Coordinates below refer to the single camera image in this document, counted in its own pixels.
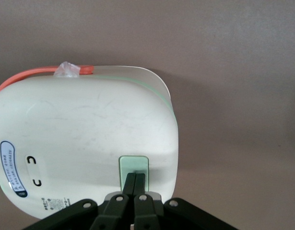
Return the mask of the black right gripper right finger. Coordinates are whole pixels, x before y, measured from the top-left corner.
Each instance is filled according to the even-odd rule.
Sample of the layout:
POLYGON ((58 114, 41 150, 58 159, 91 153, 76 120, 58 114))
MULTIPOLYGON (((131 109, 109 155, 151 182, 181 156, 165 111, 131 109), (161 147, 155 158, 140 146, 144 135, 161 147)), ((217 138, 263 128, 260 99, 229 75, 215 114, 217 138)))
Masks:
POLYGON ((232 225, 181 198, 163 203, 145 191, 145 175, 134 182, 135 230, 235 230, 232 225))

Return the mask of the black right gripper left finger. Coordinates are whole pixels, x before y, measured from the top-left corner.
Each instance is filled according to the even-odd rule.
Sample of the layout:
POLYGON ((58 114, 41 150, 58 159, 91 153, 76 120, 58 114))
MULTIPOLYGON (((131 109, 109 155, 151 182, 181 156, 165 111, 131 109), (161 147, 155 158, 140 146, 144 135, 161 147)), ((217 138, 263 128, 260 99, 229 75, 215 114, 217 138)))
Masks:
POLYGON ((130 230, 136 174, 129 173, 122 192, 109 194, 98 205, 83 199, 28 227, 26 230, 130 230))

